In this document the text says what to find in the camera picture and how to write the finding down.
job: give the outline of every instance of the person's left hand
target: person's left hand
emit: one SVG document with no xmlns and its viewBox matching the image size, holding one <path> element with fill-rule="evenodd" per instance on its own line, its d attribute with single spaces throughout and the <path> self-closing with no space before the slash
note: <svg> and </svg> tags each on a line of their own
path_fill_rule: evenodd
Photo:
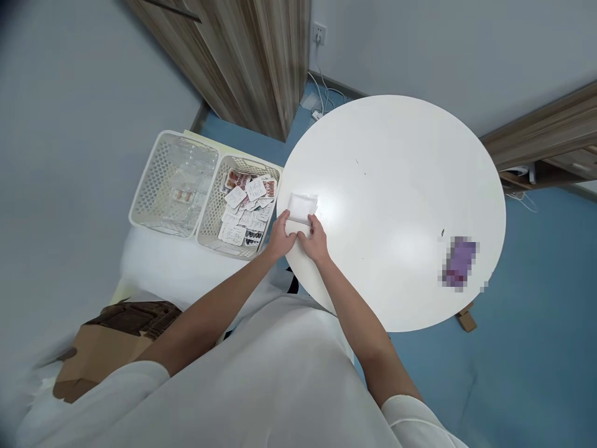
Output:
<svg viewBox="0 0 597 448">
<path fill-rule="evenodd" d="M 286 219 L 288 219 L 288 216 L 290 216 L 290 211 L 284 210 L 274 222 L 269 244 L 264 250 L 264 253 L 270 254 L 275 259 L 286 255 L 297 240 L 297 234 L 294 232 L 286 236 Z"/>
</svg>

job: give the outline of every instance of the wooden cabinet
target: wooden cabinet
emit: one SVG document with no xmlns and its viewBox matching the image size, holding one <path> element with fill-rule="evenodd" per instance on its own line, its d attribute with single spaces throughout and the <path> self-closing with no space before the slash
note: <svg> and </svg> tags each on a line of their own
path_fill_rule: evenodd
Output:
<svg viewBox="0 0 597 448">
<path fill-rule="evenodd" d="M 285 141 L 308 70 L 310 0 L 126 0 L 222 119 Z"/>
<path fill-rule="evenodd" d="M 545 160 L 552 165 L 570 171 L 586 180 L 597 179 L 597 146 L 567 152 Z"/>
<path fill-rule="evenodd" d="M 597 82 L 481 138 L 505 190 L 533 190 L 597 179 Z M 535 164 L 528 175 L 504 172 Z"/>
</svg>

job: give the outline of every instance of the brown cardboard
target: brown cardboard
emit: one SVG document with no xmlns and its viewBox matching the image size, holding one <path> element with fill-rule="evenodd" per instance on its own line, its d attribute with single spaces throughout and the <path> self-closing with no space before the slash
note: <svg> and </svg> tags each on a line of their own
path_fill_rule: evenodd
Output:
<svg viewBox="0 0 597 448">
<path fill-rule="evenodd" d="M 477 328 L 477 323 L 474 321 L 473 316 L 468 311 L 463 315 L 457 316 L 456 318 L 460 322 L 462 329 L 467 333 L 470 333 Z"/>
<path fill-rule="evenodd" d="M 468 312 L 474 305 L 474 302 L 470 302 L 467 306 L 465 306 L 464 308 L 462 308 L 462 310 L 458 311 L 456 313 L 457 316 L 461 316 L 464 313 Z"/>
<path fill-rule="evenodd" d="M 180 315 L 170 302 L 109 306 L 83 324 L 64 361 L 53 395 L 74 403 L 110 373 L 134 361 Z"/>
</svg>

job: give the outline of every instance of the white shirt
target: white shirt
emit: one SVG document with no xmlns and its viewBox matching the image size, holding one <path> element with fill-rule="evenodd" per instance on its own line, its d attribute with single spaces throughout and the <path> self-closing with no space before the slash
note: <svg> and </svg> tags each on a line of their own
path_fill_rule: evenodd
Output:
<svg viewBox="0 0 597 448">
<path fill-rule="evenodd" d="M 410 396 L 380 410 L 338 319 L 285 296 L 173 378 L 128 364 L 40 431 L 42 447 L 464 447 Z"/>
</svg>

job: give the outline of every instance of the white plastic basket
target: white plastic basket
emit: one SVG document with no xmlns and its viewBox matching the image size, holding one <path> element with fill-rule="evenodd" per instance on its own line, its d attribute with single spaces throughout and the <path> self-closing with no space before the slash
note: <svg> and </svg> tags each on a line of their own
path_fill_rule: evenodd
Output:
<svg viewBox="0 0 597 448">
<path fill-rule="evenodd" d="M 211 185 L 207 204 L 203 218 L 197 229 L 197 243 L 200 246 L 208 248 L 220 255 L 241 260 L 251 260 L 257 256 L 266 239 L 266 232 L 269 228 L 269 223 L 274 214 L 275 207 L 272 207 L 272 215 L 269 216 L 266 224 L 266 230 L 263 232 L 263 237 L 259 246 L 233 246 L 218 239 L 218 234 L 222 227 L 222 215 L 226 208 L 226 201 L 224 201 L 225 194 L 220 191 L 220 183 L 224 176 L 227 176 L 231 169 L 238 170 L 245 173 L 264 175 L 269 174 L 280 183 L 280 176 L 282 173 L 275 165 L 269 164 L 266 161 L 258 159 L 249 159 L 241 156 L 223 156 L 220 160 L 218 170 L 216 171 L 214 181 Z M 277 200 L 278 191 L 276 188 L 274 205 Z"/>
<path fill-rule="evenodd" d="M 220 152 L 183 134 L 174 131 L 162 131 L 155 140 L 154 147 L 139 181 L 129 211 L 129 221 L 137 227 L 146 227 L 180 238 L 191 238 L 195 233 L 199 219 L 205 211 L 205 202 L 200 204 L 200 208 L 193 208 L 188 219 L 186 219 L 186 225 L 177 223 L 177 218 L 182 218 L 183 214 L 186 214 L 187 209 L 185 207 L 181 207 L 180 216 L 177 216 L 178 211 L 176 209 L 168 210 L 170 216 L 169 219 L 165 219 L 172 191 L 170 181 L 179 168 L 170 161 L 168 154 L 173 146 L 180 141 L 180 138 L 204 150 L 213 152 L 218 159 L 211 177 L 210 189 L 213 186 L 215 175 L 218 172 Z"/>
</svg>

